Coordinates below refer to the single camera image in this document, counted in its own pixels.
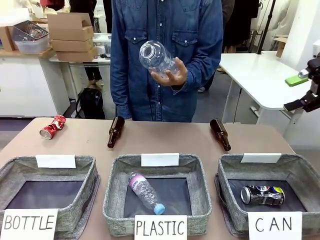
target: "clear plastic bottle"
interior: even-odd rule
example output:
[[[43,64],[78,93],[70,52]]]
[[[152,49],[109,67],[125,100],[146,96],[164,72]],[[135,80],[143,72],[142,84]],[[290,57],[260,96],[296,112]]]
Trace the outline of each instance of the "clear plastic bottle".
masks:
[[[156,215],[161,215],[165,211],[165,206],[160,203],[156,191],[147,179],[138,172],[129,175],[129,186],[142,201],[143,205],[153,210]]]
[[[140,63],[150,72],[165,77],[166,70],[176,74],[179,69],[170,52],[158,41],[147,41],[140,48]]]

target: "blue denim shirt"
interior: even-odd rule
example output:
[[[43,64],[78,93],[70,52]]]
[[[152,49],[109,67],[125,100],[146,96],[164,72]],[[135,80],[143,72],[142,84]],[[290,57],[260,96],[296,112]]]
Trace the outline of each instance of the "blue denim shirt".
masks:
[[[112,0],[111,95],[125,119],[191,122],[198,89],[221,58],[221,0],[156,1]],[[184,62],[188,72],[180,90],[159,85],[141,65],[139,50],[149,40]]]

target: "black backpack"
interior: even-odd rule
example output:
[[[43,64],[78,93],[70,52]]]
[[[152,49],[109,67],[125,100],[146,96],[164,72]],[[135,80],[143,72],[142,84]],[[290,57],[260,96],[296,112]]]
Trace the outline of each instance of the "black backpack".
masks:
[[[76,101],[75,111],[78,118],[82,119],[78,112],[78,104],[80,102],[86,119],[106,119],[104,113],[104,100],[101,91],[95,88],[85,88]]]

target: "red can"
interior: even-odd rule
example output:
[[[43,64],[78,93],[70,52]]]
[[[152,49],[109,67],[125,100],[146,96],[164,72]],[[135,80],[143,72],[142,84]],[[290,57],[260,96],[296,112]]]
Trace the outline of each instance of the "red can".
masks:
[[[54,117],[53,121],[40,130],[41,137],[45,139],[52,139],[58,130],[61,130],[66,123],[66,118],[62,115]]]

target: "black can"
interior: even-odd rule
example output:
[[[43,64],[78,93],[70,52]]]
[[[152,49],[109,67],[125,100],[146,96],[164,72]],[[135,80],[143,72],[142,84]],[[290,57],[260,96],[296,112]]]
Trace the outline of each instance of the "black can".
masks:
[[[245,204],[279,206],[285,202],[285,193],[277,186],[244,186],[241,199]]]

